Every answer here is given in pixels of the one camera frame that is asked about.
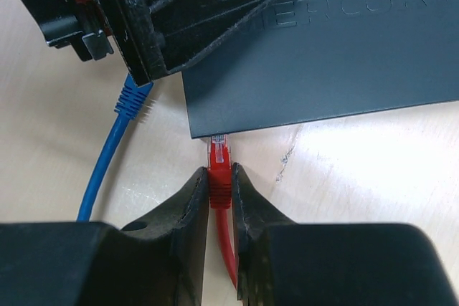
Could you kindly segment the black network switch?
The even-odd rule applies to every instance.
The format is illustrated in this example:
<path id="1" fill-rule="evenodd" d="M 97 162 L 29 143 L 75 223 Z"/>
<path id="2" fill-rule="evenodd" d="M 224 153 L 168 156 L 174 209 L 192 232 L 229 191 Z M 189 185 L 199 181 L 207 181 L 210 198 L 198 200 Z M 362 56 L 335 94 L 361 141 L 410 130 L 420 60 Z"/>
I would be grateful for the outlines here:
<path id="1" fill-rule="evenodd" d="M 281 0 L 183 72 L 193 138 L 458 99 L 458 0 Z"/>

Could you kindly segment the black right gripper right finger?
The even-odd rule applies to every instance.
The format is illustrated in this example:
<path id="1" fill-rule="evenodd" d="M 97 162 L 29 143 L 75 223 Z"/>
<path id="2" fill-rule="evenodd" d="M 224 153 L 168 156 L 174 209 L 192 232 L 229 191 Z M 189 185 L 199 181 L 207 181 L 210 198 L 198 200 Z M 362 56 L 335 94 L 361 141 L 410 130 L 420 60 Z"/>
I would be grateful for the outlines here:
<path id="1" fill-rule="evenodd" d="M 236 163 L 232 218 L 244 305 L 456 305 L 429 237 L 400 223 L 300 224 Z"/>

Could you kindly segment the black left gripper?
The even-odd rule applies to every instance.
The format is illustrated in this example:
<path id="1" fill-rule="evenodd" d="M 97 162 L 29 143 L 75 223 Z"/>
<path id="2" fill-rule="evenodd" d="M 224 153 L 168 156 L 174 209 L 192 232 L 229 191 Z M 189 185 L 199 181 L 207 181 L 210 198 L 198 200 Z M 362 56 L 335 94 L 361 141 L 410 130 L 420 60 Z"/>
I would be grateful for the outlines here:
<path id="1" fill-rule="evenodd" d="M 71 46 L 83 61 L 113 53 L 111 35 L 95 0 L 21 0 L 49 47 Z M 166 74 L 146 0 L 111 0 L 108 23 L 128 71 L 138 86 Z"/>

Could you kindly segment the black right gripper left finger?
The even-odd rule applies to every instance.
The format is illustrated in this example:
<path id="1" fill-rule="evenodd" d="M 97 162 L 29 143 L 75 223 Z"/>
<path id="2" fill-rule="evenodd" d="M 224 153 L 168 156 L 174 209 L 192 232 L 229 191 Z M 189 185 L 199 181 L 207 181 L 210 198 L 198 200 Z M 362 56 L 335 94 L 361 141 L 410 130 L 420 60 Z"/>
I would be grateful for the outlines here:
<path id="1" fill-rule="evenodd" d="M 117 229 L 94 222 L 1 225 L 3 305 L 200 305 L 209 216 L 199 168 Z"/>

